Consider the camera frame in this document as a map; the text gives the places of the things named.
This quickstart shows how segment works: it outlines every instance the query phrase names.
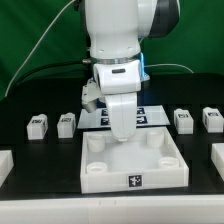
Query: black label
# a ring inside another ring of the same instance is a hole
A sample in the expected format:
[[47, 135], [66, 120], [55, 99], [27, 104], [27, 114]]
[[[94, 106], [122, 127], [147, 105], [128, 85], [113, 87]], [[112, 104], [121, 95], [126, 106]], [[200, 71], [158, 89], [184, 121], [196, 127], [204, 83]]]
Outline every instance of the black label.
[[129, 187], [142, 187], [142, 175], [128, 176]]
[[108, 125], [110, 125], [110, 120], [109, 120], [109, 118], [101, 118], [100, 125], [101, 125], [101, 126], [108, 126]]
[[137, 124], [148, 124], [146, 116], [137, 117]]
[[208, 113], [208, 116], [209, 117], [218, 117], [219, 115], [218, 115], [218, 113], [213, 112], [213, 113]]
[[101, 116], [102, 117], [105, 117], [105, 116], [108, 117], [108, 111], [107, 111], [107, 109], [103, 109], [102, 110]]
[[70, 122], [72, 119], [71, 118], [63, 118], [62, 120], [61, 120], [61, 122]]
[[44, 132], [46, 131], [46, 124], [45, 124], [45, 121], [44, 121], [44, 123], [43, 123], [43, 130], [44, 130]]
[[145, 109], [144, 108], [138, 108], [137, 109], [137, 114], [145, 114]]
[[188, 114], [178, 114], [179, 118], [188, 118]]
[[40, 124], [42, 122], [42, 120], [33, 120], [32, 124]]

